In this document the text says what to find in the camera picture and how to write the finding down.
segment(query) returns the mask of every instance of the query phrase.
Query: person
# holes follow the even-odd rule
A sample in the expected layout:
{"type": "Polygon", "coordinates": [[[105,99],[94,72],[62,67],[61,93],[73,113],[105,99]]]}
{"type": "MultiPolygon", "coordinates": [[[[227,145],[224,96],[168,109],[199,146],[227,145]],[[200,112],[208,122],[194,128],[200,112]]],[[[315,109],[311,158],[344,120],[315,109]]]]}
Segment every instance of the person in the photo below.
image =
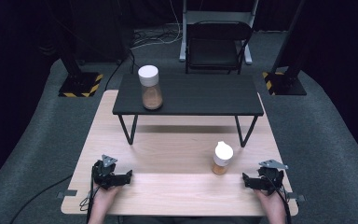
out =
{"type": "MultiPolygon", "coordinates": [[[[119,187],[111,187],[108,190],[99,188],[98,192],[94,196],[94,203],[92,206],[91,214],[89,217],[89,224],[103,224],[104,218],[112,206],[113,201],[115,200],[116,195],[122,189],[122,186],[119,187]]],[[[286,219],[286,213],[284,210],[284,205],[282,203],[281,197],[278,195],[278,192],[274,192],[271,195],[266,195],[263,191],[254,189],[255,195],[260,200],[261,205],[266,213],[268,221],[270,224],[284,224],[286,219]]],[[[151,223],[151,221],[145,221],[144,217],[138,218],[141,220],[139,223],[151,223]]],[[[154,220],[153,223],[175,223],[173,219],[169,217],[161,217],[154,220]]],[[[203,220],[191,218],[190,220],[182,220],[180,223],[185,224],[193,224],[193,223],[212,223],[210,219],[203,220]]],[[[219,222],[215,223],[224,223],[224,220],[219,220],[219,222]]]]}

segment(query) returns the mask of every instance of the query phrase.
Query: jar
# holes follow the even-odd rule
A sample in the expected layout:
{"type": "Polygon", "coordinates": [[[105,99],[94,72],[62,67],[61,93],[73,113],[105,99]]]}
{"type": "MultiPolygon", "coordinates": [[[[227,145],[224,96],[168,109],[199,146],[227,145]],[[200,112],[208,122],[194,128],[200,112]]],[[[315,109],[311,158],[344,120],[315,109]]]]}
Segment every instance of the jar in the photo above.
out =
{"type": "Polygon", "coordinates": [[[142,84],[142,102],[146,109],[154,110],[162,106],[161,89],[158,84],[158,69],[153,65],[146,65],[138,71],[142,84]]]}
{"type": "Polygon", "coordinates": [[[223,141],[218,142],[214,150],[212,171],[217,175],[225,174],[233,155],[234,151],[231,146],[223,141]]]}

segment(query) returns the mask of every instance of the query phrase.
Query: chair backrest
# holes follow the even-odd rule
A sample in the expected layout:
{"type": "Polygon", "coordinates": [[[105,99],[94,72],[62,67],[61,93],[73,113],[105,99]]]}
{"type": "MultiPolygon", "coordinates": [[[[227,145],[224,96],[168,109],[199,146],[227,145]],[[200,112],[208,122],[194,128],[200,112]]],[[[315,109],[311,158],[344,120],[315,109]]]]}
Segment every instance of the chair backrest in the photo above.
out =
{"type": "Polygon", "coordinates": [[[252,28],[242,21],[199,21],[191,25],[189,39],[248,40],[252,28]]]}

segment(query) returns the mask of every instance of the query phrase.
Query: light wood tabletop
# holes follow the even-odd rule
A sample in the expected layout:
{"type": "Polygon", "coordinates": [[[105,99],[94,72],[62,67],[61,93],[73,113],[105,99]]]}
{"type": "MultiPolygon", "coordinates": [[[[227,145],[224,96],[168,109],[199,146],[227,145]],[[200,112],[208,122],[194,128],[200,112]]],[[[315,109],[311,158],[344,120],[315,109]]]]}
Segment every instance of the light wood tabletop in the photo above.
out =
{"type": "MultiPolygon", "coordinates": [[[[139,116],[137,137],[129,145],[118,117],[112,114],[117,91],[106,91],[80,154],[65,214],[86,214],[79,204],[90,190],[92,165],[103,154],[118,159],[116,175],[133,170],[131,183],[115,198],[109,214],[147,216],[264,216],[242,173],[258,177],[261,161],[282,162],[268,117],[260,117],[246,147],[241,147],[233,116],[139,116]],[[212,172],[214,149],[224,141],[234,150],[227,172],[212,172]]],[[[123,116],[131,124],[133,116],[123,116]]],[[[240,117],[247,131],[252,117],[240,117]]],[[[285,174],[283,185],[291,192],[285,174]]],[[[291,215],[298,213],[295,200],[291,215]]]]}

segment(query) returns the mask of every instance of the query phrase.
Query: black stand base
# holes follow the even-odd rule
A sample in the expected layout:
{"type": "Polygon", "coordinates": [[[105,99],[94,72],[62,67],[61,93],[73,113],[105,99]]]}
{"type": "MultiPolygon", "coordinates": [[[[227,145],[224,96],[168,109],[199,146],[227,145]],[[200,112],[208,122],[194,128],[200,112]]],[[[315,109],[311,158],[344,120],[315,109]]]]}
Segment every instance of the black stand base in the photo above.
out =
{"type": "Polygon", "coordinates": [[[90,97],[98,90],[102,74],[81,73],[78,77],[70,77],[63,82],[59,96],[63,97],[90,97]]]}
{"type": "Polygon", "coordinates": [[[288,77],[284,73],[263,73],[270,95],[307,95],[297,77],[288,77]]]}

